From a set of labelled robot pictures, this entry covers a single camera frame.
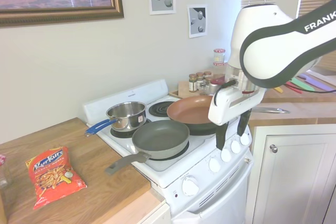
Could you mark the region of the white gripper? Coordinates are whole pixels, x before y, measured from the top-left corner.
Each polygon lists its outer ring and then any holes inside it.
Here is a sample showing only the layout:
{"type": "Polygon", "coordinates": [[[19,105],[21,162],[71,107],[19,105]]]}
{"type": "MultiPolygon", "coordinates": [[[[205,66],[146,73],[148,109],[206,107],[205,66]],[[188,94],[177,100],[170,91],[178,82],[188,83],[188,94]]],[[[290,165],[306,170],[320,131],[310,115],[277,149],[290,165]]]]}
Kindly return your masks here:
{"type": "Polygon", "coordinates": [[[208,119],[218,125],[216,128],[216,148],[223,150],[226,141],[228,122],[240,116],[237,134],[242,136],[248,125],[251,109],[258,105],[266,89],[258,88],[251,94],[243,94],[237,88],[229,87],[219,91],[217,96],[213,96],[209,107],[208,119]]]}

